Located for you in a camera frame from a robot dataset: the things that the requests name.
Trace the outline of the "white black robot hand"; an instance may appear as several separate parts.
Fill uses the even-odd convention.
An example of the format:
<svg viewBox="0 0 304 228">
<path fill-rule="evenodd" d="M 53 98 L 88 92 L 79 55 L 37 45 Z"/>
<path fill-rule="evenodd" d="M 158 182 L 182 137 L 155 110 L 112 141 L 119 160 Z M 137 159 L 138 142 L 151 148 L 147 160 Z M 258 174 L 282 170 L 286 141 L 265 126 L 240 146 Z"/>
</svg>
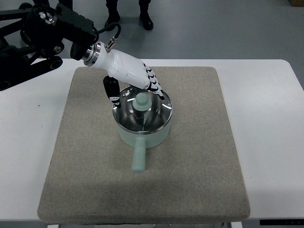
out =
<svg viewBox="0 0 304 228">
<path fill-rule="evenodd" d="M 104 88 L 108 98 L 118 108 L 121 107 L 119 81 L 153 92 L 161 100 L 164 99 L 163 90 L 155 73 L 140 59 L 116 49 L 109 49 L 98 41 L 86 51 L 83 60 L 86 66 L 107 72 Z"/>
</svg>

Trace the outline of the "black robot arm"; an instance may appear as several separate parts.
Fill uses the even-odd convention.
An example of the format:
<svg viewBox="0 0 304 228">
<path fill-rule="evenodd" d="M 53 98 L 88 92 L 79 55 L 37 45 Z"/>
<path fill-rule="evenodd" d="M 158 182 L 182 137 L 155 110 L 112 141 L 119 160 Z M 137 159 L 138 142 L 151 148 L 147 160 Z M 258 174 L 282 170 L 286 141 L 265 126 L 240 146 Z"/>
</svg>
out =
<svg viewBox="0 0 304 228">
<path fill-rule="evenodd" d="M 93 21 L 72 11 L 61 3 L 53 9 L 48 5 L 23 3 L 18 9 L 4 10 L 1 20 L 15 22 L 0 29 L 0 89 L 6 90 L 59 68 L 64 49 L 63 39 L 72 42 L 72 59 L 92 60 L 99 34 L 118 28 L 105 46 L 110 50 L 121 30 L 111 23 L 101 30 Z"/>
</svg>

